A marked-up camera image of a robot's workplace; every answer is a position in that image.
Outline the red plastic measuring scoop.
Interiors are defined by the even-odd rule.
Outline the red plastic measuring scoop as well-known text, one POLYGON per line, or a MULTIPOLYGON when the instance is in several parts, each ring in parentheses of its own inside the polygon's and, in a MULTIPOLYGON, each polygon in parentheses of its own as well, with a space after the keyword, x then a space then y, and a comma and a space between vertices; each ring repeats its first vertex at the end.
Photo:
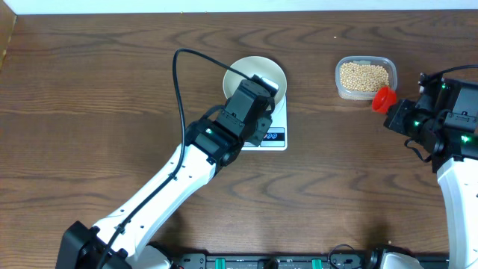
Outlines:
POLYGON ((380 114, 387 114, 388 109, 397 102, 397 94, 389 86, 382 87, 374 96, 372 101, 373 111, 380 114))

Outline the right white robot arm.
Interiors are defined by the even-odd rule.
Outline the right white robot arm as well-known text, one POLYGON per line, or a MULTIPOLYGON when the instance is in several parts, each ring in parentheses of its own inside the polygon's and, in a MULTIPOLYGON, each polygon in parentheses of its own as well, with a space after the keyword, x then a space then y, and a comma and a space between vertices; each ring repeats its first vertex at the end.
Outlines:
POLYGON ((477 267, 477 84, 420 82, 416 101, 401 99, 384 125, 421 145, 437 176, 447 218, 449 268, 477 267))

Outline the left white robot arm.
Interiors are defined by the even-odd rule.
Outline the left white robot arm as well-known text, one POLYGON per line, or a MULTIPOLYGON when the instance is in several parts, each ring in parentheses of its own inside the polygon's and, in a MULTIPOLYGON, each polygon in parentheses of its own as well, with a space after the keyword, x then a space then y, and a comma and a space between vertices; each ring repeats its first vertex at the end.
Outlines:
POLYGON ((231 164, 246 142, 260 145, 284 81, 254 75, 239 84, 183 133, 170 160, 131 199, 87 228, 77 221, 63 234, 57 268, 168 268, 149 241, 195 191, 231 164))

